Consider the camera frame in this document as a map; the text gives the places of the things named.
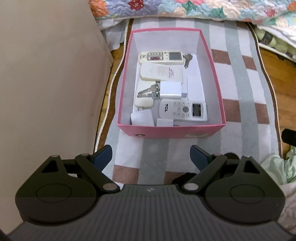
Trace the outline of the white TCL remote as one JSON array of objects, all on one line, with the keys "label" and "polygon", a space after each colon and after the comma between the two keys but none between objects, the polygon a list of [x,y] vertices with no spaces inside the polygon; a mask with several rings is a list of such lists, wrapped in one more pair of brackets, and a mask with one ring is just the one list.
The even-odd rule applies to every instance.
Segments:
[{"label": "white TCL remote", "polygon": [[175,121],[206,122],[207,109],[204,101],[162,99],[159,105],[159,117]]}]

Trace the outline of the white charger plug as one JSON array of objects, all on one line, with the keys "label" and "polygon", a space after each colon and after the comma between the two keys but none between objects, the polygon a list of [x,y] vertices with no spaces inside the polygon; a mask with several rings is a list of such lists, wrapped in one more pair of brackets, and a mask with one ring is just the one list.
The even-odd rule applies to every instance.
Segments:
[{"label": "white charger plug", "polygon": [[133,126],[154,126],[154,118],[150,109],[133,112],[130,119]]}]

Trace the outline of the white power adapter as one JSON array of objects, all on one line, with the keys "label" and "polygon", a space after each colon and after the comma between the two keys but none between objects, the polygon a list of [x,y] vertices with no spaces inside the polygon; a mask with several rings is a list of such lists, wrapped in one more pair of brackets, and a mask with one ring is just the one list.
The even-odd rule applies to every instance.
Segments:
[{"label": "white power adapter", "polygon": [[160,87],[160,99],[181,99],[182,84],[180,82],[161,81],[158,82]]}]

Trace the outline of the pink cardboard box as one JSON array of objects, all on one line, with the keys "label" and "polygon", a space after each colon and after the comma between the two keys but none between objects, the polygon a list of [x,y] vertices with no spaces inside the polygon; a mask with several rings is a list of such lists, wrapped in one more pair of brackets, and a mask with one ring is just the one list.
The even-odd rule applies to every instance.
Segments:
[{"label": "pink cardboard box", "polygon": [[226,124],[210,49],[200,29],[133,30],[117,126],[131,137],[211,136]]}]

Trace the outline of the white remote pink label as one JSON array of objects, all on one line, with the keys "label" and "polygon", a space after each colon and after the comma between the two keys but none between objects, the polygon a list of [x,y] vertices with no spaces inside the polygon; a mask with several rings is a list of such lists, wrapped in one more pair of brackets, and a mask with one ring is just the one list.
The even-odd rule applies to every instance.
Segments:
[{"label": "white remote pink label", "polygon": [[183,81],[183,69],[178,66],[146,62],[142,63],[139,74],[140,78],[146,81]]}]

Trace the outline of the cream remote with display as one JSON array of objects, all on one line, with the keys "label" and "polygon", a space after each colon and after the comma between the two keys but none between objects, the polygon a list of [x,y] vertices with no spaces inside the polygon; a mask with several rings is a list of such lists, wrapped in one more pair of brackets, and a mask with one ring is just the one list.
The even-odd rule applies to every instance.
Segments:
[{"label": "cream remote with display", "polygon": [[140,64],[150,62],[165,65],[182,65],[184,64],[184,57],[182,52],[174,51],[141,52],[138,61]]}]

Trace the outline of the white small adapter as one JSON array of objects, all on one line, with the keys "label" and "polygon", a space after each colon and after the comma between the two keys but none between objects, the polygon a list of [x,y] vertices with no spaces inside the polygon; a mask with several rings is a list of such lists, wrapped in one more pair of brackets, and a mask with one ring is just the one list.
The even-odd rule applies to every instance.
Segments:
[{"label": "white small adapter", "polygon": [[157,119],[157,127],[172,127],[174,126],[174,120],[166,118]]}]

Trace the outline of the striped grey white rug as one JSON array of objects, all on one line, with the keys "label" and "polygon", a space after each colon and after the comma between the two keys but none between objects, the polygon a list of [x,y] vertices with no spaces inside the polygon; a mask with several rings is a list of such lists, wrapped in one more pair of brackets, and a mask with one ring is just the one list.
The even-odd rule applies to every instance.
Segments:
[{"label": "striped grey white rug", "polygon": [[132,29],[189,27],[200,29],[212,52],[226,114],[226,125],[211,137],[150,139],[126,135],[116,125],[122,74],[110,88],[108,120],[100,129],[100,144],[113,150],[104,174],[120,184],[169,184],[197,173],[190,160],[194,144],[209,153],[252,156],[263,162],[280,155],[280,131],[274,89],[259,53],[257,40],[245,23],[210,20],[141,18]]}]

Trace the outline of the beige cabinet panel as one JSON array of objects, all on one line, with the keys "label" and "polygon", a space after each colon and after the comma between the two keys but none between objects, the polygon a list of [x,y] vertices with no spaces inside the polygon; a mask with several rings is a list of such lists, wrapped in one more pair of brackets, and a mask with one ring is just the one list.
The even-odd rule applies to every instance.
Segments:
[{"label": "beige cabinet panel", "polygon": [[112,56],[87,1],[1,1],[1,230],[53,154],[91,153]]}]

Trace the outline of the green white cloth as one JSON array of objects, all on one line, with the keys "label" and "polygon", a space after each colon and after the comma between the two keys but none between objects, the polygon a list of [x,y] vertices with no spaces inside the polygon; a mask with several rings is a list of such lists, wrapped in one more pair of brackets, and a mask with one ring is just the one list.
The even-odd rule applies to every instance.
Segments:
[{"label": "green white cloth", "polygon": [[295,63],[295,43],[292,43],[280,33],[273,33],[252,27],[258,39],[259,46],[277,54],[279,58],[287,58]]}]

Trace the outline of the floral quilt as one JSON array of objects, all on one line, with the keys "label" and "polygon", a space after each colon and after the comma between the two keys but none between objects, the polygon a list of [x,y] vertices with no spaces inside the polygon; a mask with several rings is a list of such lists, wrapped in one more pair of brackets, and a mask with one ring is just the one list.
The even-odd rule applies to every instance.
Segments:
[{"label": "floral quilt", "polygon": [[262,23],[295,11],[295,1],[89,1],[98,19],[165,16]]}]

